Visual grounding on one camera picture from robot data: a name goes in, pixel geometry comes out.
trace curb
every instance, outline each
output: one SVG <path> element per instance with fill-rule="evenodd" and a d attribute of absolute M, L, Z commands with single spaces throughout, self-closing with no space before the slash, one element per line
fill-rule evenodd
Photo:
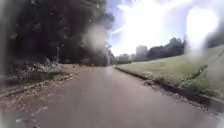
<path fill-rule="evenodd" d="M 121 68 L 118 68 L 118 67 L 115 67 L 115 69 L 117 69 L 121 72 L 127 73 L 129 75 L 138 77 L 142 80 L 149 80 L 150 79 L 147 76 L 137 74 L 137 73 L 125 70 L 125 69 L 121 69 Z M 173 92 L 173 93 L 178 93 L 179 95 L 184 96 L 185 98 L 187 98 L 190 101 L 194 101 L 194 102 L 197 102 L 199 104 L 205 105 L 208 108 L 211 108 L 211 109 L 213 109 L 217 112 L 224 112 L 224 101 L 222 101 L 220 99 L 208 97 L 208 96 L 201 95 L 201 94 L 198 94 L 198 93 L 194 93 L 194 92 L 189 91 L 189 90 L 184 89 L 184 88 L 174 87 L 174 86 L 171 86 L 170 84 L 168 84 L 166 82 L 159 83 L 159 85 L 163 89 L 165 89 L 167 91 L 170 91 L 170 92 Z"/>

